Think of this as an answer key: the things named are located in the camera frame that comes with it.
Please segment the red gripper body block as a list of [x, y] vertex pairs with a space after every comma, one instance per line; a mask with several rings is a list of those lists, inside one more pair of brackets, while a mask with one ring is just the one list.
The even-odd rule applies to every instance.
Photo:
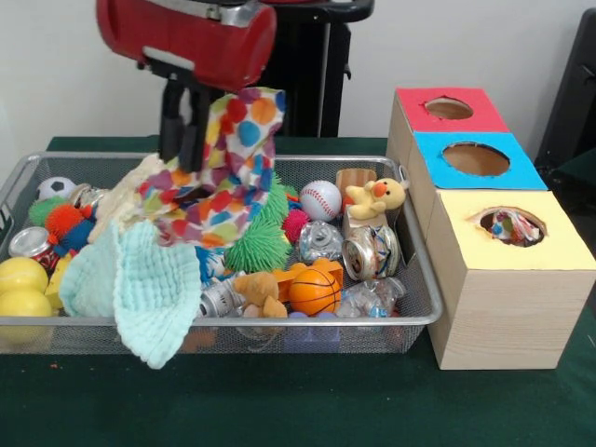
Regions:
[[227, 91], [259, 80], [278, 25], [260, 1], [98, 1], [96, 19], [115, 54]]

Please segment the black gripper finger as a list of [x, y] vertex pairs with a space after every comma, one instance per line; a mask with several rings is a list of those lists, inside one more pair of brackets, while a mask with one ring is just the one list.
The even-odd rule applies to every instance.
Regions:
[[192, 90], [189, 99], [190, 120], [184, 127], [182, 146], [179, 153], [181, 168], [185, 172], [202, 169], [207, 126], [210, 115], [210, 90]]
[[170, 161], [178, 155], [183, 136], [183, 118], [180, 114], [180, 103], [184, 87], [178, 81], [169, 79], [162, 94], [159, 157]]

